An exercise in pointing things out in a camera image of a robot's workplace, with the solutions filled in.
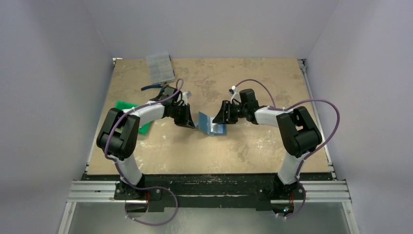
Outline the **blue card holder wallet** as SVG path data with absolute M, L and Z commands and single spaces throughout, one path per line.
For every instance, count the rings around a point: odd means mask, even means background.
M 226 125 L 213 123 L 213 118 L 205 113 L 198 112 L 198 121 L 195 126 L 199 128 L 201 132 L 209 136 L 224 136 L 226 135 Z

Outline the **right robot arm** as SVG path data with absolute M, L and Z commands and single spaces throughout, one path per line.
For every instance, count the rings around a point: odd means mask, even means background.
M 253 89 L 240 92 L 231 90 L 231 100 L 223 100 L 214 124 L 236 124 L 240 118 L 255 125 L 277 127 L 286 150 L 284 162 L 274 178 L 273 191 L 286 198 L 298 185 L 305 157 L 314 152 L 322 142 L 321 133 L 306 107 L 280 111 L 270 106 L 260 106 Z

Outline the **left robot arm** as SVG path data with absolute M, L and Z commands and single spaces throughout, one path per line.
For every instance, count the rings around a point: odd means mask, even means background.
M 121 181 L 127 184 L 126 193 L 132 199 L 140 199 L 145 194 L 145 186 L 140 183 L 144 175 L 132 156 L 139 128 L 165 117 L 172 118 L 177 126 L 195 128 L 188 103 L 190 97 L 191 92 L 168 86 L 143 105 L 108 111 L 96 145 L 105 158 L 115 164 Z

